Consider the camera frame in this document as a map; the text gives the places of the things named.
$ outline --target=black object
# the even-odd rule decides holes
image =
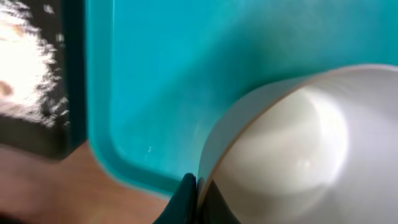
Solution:
[[[239,224],[228,208],[216,183],[212,180],[203,206],[197,213],[197,181],[185,174],[180,186],[154,224]]]

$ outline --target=table surface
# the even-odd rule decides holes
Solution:
[[[61,162],[0,149],[0,212],[28,223],[152,223],[167,202],[111,180],[84,143]]]

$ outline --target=wooden table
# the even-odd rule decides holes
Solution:
[[[0,211],[28,223],[152,223],[166,204],[111,180],[87,143],[58,163],[0,149]]]

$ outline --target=teal tray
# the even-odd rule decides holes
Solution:
[[[116,180],[172,195],[215,123],[270,82],[398,65],[395,0],[86,0],[88,134]]]

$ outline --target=teal plastic surface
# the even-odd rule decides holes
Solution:
[[[89,139],[121,182],[172,195],[223,113],[270,82],[398,65],[395,0],[86,0]]]

